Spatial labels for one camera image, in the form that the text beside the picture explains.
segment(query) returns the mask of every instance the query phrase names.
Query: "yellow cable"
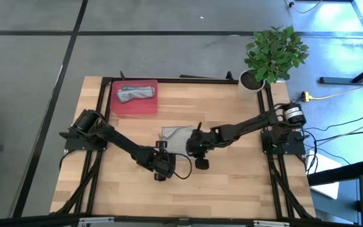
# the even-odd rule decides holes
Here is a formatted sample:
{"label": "yellow cable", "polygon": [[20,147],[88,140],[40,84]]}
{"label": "yellow cable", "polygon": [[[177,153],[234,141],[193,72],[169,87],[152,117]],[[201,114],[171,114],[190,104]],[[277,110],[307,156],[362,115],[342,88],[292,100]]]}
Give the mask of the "yellow cable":
{"label": "yellow cable", "polygon": [[342,91],[342,92],[339,92],[337,94],[332,94],[332,95],[328,95],[328,96],[324,96],[324,97],[312,97],[309,95],[309,99],[310,100],[323,100],[323,99],[326,99],[326,98],[331,98],[331,97],[334,97],[334,96],[337,96],[337,95],[342,95],[344,93],[347,93],[347,92],[350,92],[350,91],[355,91],[355,90],[358,90],[358,89],[361,89],[363,88],[363,86],[359,87],[359,88],[354,88],[354,89],[351,89],[351,90],[347,90],[347,91]]}
{"label": "yellow cable", "polygon": [[292,8],[294,8],[295,9],[295,11],[297,11],[298,13],[307,13],[307,12],[309,12],[309,11],[311,11],[312,9],[314,9],[315,7],[317,7],[321,2],[322,2],[323,0],[320,0],[320,2],[318,2],[317,4],[315,4],[311,9],[309,9],[309,10],[306,10],[305,12],[301,12],[301,11],[299,11],[299,10],[297,10],[297,8],[294,6],[294,5],[292,5],[291,7]]}

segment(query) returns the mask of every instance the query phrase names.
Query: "white cable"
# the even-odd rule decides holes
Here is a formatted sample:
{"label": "white cable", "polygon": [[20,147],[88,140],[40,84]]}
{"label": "white cable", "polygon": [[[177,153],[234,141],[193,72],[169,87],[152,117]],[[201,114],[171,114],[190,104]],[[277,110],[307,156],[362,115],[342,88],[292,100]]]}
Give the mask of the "white cable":
{"label": "white cable", "polygon": [[337,136],[337,137],[331,138],[331,139],[329,139],[329,140],[327,140],[327,141],[325,141],[325,142],[323,142],[323,143],[321,143],[321,144],[318,144],[318,146],[323,145],[323,144],[325,144],[325,143],[327,143],[327,142],[330,142],[330,141],[332,141],[332,140],[334,140],[334,139],[338,139],[338,138],[340,138],[340,137],[347,136],[347,135],[349,135],[349,134],[351,134],[351,133],[353,133],[353,132],[359,131],[359,130],[361,130],[361,129],[363,129],[363,126],[362,126],[362,127],[360,127],[360,128],[358,128],[358,129],[356,129],[356,130],[354,130],[354,131],[351,131],[351,132],[348,132],[348,133],[346,133],[346,134],[342,134],[342,135],[339,135],[339,136]]}
{"label": "white cable", "polygon": [[292,5],[291,7],[293,8],[293,9],[295,9],[295,11],[297,11],[298,13],[307,13],[307,12],[309,12],[309,11],[311,11],[312,9],[314,9],[315,7],[317,7],[321,2],[322,2],[323,0],[320,0],[320,2],[318,2],[317,4],[315,4],[312,8],[310,8],[309,10],[306,10],[305,12],[302,12],[302,11],[299,11],[299,10],[297,10],[297,8],[294,6],[294,5]]}

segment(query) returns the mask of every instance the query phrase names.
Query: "gray towel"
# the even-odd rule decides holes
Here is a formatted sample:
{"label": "gray towel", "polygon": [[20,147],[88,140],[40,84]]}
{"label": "gray towel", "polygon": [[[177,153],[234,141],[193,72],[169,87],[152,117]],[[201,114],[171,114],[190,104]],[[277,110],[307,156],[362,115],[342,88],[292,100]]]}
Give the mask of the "gray towel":
{"label": "gray towel", "polygon": [[128,102],[135,98],[152,98],[155,96],[155,88],[151,86],[124,86],[122,89],[117,91],[117,96],[122,103]]}
{"label": "gray towel", "polygon": [[[168,142],[168,148],[166,150],[170,153],[185,154],[186,141],[192,135],[194,126],[181,126],[181,127],[162,127],[161,140]],[[180,155],[176,155],[178,160],[185,160],[186,158]]]}

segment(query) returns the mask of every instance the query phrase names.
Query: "plant leaves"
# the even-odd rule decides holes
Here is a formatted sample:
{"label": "plant leaves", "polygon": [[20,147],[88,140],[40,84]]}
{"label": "plant leaves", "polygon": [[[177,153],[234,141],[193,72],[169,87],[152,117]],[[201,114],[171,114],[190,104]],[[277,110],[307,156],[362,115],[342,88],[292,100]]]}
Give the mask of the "plant leaves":
{"label": "plant leaves", "polygon": [[270,69],[275,71],[277,69],[277,67],[275,66],[275,64],[271,64]]}
{"label": "plant leaves", "polygon": [[257,73],[255,74],[255,78],[257,80],[257,82],[260,82],[263,79],[263,75],[267,70],[265,69],[265,67],[261,67]]}
{"label": "plant leaves", "polygon": [[276,51],[277,51],[277,49],[278,49],[278,44],[277,43],[272,43],[271,44],[271,48],[270,48],[270,53],[271,54],[275,54],[276,53]]}
{"label": "plant leaves", "polygon": [[282,43],[282,45],[287,44],[287,37],[285,35],[281,35],[281,43]]}
{"label": "plant leaves", "polygon": [[264,55],[264,54],[262,54],[262,60],[263,60],[263,62],[268,62],[268,61],[267,61],[267,58],[265,57],[265,55]]}
{"label": "plant leaves", "polygon": [[270,51],[270,49],[269,49],[268,45],[263,45],[262,52],[264,54],[268,54],[269,51]]}
{"label": "plant leaves", "polygon": [[258,66],[256,63],[252,62],[251,65],[253,66],[254,69],[259,69],[260,66]]}
{"label": "plant leaves", "polygon": [[285,80],[287,80],[287,79],[289,79],[289,78],[290,78],[289,74],[287,74],[286,72],[282,72],[282,73],[280,74],[280,77],[281,77],[282,79],[285,79]]}
{"label": "plant leaves", "polygon": [[283,58],[283,59],[277,59],[277,64],[283,64],[283,63],[285,63],[285,62],[287,62],[287,61],[286,61],[286,58]]}
{"label": "plant leaves", "polygon": [[255,46],[255,44],[254,44],[253,42],[248,43],[248,44],[246,45],[246,50],[250,50],[250,49],[252,49],[254,46]]}
{"label": "plant leaves", "polygon": [[267,83],[268,84],[272,84],[274,83],[274,73],[273,72],[269,72],[268,75],[267,75]]}
{"label": "plant leaves", "polygon": [[306,59],[308,56],[309,56],[309,54],[307,54],[307,53],[305,53],[305,52],[303,52],[303,53],[301,53],[302,55],[303,55],[303,58],[302,59]]}
{"label": "plant leaves", "polygon": [[293,26],[289,26],[284,31],[286,31],[287,37],[290,37],[294,33],[294,27]]}
{"label": "plant leaves", "polygon": [[255,32],[255,37],[257,40],[261,40],[263,38],[263,35],[260,32]]}
{"label": "plant leaves", "polygon": [[292,63],[295,67],[299,67],[299,59],[293,59]]}
{"label": "plant leaves", "polygon": [[282,72],[287,72],[290,68],[292,67],[292,65],[290,66],[282,66],[282,67],[279,67],[279,71],[282,71]]}
{"label": "plant leaves", "polygon": [[307,45],[302,45],[302,46],[301,46],[301,50],[305,50],[305,51],[306,51],[306,50],[308,50],[308,49],[309,49],[309,47],[308,47]]}
{"label": "plant leaves", "polygon": [[284,53],[282,51],[277,51],[277,57],[282,57]]}

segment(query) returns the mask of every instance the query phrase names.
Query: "green plant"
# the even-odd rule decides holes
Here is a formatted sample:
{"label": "green plant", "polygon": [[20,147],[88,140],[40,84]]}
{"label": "green plant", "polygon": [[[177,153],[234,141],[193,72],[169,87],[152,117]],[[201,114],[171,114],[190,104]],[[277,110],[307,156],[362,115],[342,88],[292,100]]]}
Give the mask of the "green plant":
{"label": "green plant", "polygon": [[303,45],[300,36],[289,26],[280,32],[280,27],[272,30],[255,32],[255,41],[246,45],[248,58],[245,63],[252,68],[258,82],[266,80],[269,84],[277,79],[289,79],[288,70],[298,67],[309,56],[307,45]]}

